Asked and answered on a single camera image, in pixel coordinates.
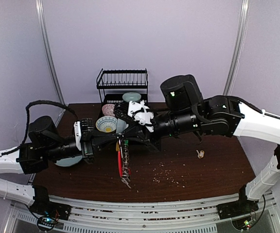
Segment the yellow tagged keys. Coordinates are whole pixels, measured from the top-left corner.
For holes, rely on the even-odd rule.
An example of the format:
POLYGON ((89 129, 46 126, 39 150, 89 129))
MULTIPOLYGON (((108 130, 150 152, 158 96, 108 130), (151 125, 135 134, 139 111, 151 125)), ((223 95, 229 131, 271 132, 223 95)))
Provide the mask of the yellow tagged keys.
POLYGON ((204 150, 196 150, 196 153, 197 153, 197 157, 199 159, 202 159, 205 156, 205 151, 204 150))

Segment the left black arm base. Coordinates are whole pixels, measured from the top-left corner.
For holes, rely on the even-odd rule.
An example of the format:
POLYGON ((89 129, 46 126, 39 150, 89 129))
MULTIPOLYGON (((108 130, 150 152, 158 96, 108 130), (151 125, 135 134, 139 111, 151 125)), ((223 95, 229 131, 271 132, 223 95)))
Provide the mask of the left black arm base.
POLYGON ((70 216, 71 206, 50 201, 47 188, 40 185, 32 185, 34 189, 33 203, 29 206, 29 210, 33 213, 68 220, 70 216))

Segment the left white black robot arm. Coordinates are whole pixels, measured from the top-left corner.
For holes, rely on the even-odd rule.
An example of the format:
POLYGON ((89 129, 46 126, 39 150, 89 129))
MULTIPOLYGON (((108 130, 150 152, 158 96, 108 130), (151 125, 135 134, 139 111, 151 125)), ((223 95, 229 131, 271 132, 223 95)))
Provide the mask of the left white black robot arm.
MULTIPOLYGON (((90 162, 95 148, 117 138, 114 131, 103 133, 95 130, 90 119, 75 122, 73 135, 61 137, 50 116, 41 116, 30 123, 26 134, 30 143, 0 151, 0 174, 39 173, 49 167, 50 161, 80 162, 86 159, 90 162)), ((45 216, 54 212, 47 188, 42 186, 20 186, 0 179, 0 197, 36 207, 45 216)))

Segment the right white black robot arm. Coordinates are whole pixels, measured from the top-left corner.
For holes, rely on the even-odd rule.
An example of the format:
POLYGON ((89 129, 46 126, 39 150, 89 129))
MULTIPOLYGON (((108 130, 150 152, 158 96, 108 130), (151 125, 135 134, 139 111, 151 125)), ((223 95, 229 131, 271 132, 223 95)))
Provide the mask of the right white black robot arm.
POLYGON ((244 214, 280 179, 280 116, 235 96, 204 99, 192 75, 171 77, 160 89, 167 110, 158 114, 143 101, 124 101, 115 107, 115 115, 129 123, 138 123, 147 129, 148 137, 153 140, 194 133, 197 137, 252 137, 277 145, 268 165, 242 187, 239 200, 234 203, 234 211, 244 214))

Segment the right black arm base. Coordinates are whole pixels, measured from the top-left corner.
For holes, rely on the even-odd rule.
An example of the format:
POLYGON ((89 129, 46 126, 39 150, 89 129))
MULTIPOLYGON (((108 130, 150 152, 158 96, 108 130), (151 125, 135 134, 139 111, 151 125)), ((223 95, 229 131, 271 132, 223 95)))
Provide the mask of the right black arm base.
POLYGON ((222 203, 217 205, 219 218, 227 219, 245 214, 250 214, 252 210, 258 210, 258 200, 248 200, 246 185, 243 185, 239 190, 239 197, 236 201, 222 203))

